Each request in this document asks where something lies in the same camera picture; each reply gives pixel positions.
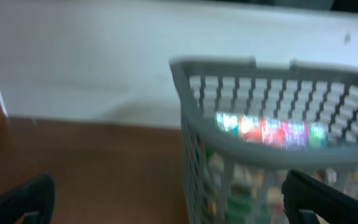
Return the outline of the dark grey plastic basket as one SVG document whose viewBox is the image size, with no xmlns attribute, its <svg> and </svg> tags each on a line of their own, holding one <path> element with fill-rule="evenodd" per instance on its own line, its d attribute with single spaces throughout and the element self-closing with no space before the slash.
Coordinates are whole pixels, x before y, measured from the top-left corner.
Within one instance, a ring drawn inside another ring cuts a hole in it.
<svg viewBox="0 0 358 224">
<path fill-rule="evenodd" d="M 282 184 L 295 169 L 358 200 L 358 69 L 252 58 L 169 63 L 180 99 L 190 223 L 289 223 Z M 289 150 L 241 141 L 216 113 L 328 125 L 328 146 Z"/>
</svg>

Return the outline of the white blue tissue pack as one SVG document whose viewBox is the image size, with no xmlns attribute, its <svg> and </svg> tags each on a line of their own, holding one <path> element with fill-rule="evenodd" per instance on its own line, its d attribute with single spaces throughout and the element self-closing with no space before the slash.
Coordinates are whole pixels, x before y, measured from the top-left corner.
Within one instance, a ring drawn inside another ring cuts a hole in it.
<svg viewBox="0 0 358 224">
<path fill-rule="evenodd" d="M 282 149 L 303 150 L 328 146 L 328 125 L 324 123 L 216 113 L 214 125 L 241 141 Z"/>
</svg>

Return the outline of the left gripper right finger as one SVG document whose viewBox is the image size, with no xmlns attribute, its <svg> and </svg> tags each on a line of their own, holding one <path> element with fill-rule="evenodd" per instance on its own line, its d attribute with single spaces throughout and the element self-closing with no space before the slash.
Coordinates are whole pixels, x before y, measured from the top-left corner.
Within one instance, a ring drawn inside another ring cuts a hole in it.
<svg viewBox="0 0 358 224">
<path fill-rule="evenodd" d="M 358 223 L 358 200 L 298 170 L 288 171 L 282 184 L 283 206 L 290 224 Z"/>
</svg>

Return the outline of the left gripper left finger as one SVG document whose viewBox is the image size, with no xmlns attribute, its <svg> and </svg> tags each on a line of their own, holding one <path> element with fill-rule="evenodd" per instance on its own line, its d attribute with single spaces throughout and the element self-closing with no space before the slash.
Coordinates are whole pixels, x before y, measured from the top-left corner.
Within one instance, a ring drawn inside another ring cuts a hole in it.
<svg viewBox="0 0 358 224">
<path fill-rule="evenodd" d="M 0 223 L 50 224 L 55 205 L 55 182 L 39 175 L 0 195 Z"/>
</svg>

